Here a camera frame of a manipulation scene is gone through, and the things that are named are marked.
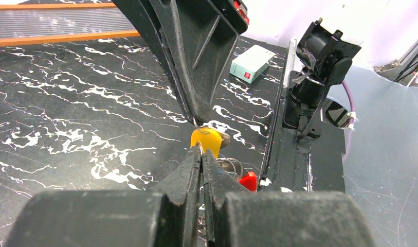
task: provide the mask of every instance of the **yellow plastic key tag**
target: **yellow plastic key tag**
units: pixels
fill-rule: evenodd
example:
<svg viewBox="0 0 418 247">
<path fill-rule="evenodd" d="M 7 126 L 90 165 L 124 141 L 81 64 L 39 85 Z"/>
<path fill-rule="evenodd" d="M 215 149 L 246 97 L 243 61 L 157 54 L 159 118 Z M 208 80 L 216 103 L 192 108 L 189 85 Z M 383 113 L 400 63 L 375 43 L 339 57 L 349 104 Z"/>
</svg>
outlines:
<svg viewBox="0 0 418 247">
<path fill-rule="evenodd" d="M 221 149 L 222 137 L 218 131 L 203 127 L 192 132 L 191 147 L 195 146 L 196 143 L 201 144 L 204 152 L 210 149 L 215 158 L 218 158 L 218 154 L 220 153 Z"/>
</svg>

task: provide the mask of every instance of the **black plastic housing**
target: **black plastic housing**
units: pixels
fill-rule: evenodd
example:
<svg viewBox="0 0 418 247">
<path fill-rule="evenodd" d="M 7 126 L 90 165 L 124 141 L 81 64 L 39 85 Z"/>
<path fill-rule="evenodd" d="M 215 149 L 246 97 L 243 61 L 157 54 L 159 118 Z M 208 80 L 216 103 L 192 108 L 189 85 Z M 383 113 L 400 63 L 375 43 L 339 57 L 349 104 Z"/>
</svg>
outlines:
<svg viewBox="0 0 418 247">
<path fill-rule="evenodd" d="M 113 2 L 158 58 L 186 119 L 208 122 L 217 83 L 247 28 L 233 1 Z"/>
<path fill-rule="evenodd" d="M 337 62 L 352 59 L 361 49 L 358 45 L 341 40 L 342 35 L 339 30 L 331 34 L 316 21 L 310 24 L 298 43 L 299 59 L 324 82 Z"/>
</svg>

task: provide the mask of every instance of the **table surface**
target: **table surface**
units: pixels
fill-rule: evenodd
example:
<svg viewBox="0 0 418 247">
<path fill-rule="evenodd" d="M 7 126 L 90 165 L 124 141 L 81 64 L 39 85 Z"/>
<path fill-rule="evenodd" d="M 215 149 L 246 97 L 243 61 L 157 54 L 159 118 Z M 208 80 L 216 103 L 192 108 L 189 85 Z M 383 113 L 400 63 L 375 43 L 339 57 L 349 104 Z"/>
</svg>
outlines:
<svg viewBox="0 0 418 247">
<path fill-rule="evenodd" d="M 260 174 L 285 48 L 253 84 L 228 74 L 212 125 L 231 135 L 221 155 Z M 0 243 L 32 195 L 138 189 L 185 156 L 194 126 L 140 37 L 0 48 Z"/>
</svg>

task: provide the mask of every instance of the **red cap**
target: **red cap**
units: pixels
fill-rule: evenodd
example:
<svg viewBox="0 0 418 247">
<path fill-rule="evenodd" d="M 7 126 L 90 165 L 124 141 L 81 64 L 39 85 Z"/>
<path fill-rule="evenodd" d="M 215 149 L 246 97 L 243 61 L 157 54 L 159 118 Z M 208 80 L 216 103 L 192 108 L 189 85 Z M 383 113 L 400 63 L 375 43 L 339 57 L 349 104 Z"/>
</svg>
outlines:
<svg viewBox="0 0 418 247">
<path fill-rule="evenodd" d="M 234 7 L 235 7 L 236 9 L 239 9 L 239 8 L 240 8 L 240 6 L 239 6 L 238 2 L 234 1 L 233 3 L 234 3 Z"/>
<path fill-rule="evenodd" d="M 256 192 L 257 191 L 257 176 L 253 171 L 249 171 L 243 178 L 239 180 L 239 183 L 242 184 L 245 188 L 249 191 Z"/>
</svg>

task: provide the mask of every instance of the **wooden frame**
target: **wooden frame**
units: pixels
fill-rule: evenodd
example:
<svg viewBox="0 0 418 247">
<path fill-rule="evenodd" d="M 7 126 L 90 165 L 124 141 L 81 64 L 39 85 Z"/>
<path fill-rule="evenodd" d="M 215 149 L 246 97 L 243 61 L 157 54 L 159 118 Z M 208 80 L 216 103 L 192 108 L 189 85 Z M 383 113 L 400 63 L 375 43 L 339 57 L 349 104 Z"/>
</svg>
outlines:
<svg viewBox="0 0 418 247">
<path fill-rule="evenodd" d="M 97 9 L 97 8 L 116 8 L 113 3 L 105 4 L 25 4 L 25 5 L 0 5 L 0 10 L 38 10 L 38 9 Z M 1 46 L 21 46 L 44 43 L 74 42 L 84 40 L 97 40 L 109 38 L 124 38 L 139 36 L 136 30 L 78 33 L 67 35 L 38 36 L 0 39 Z"/>
</svg>

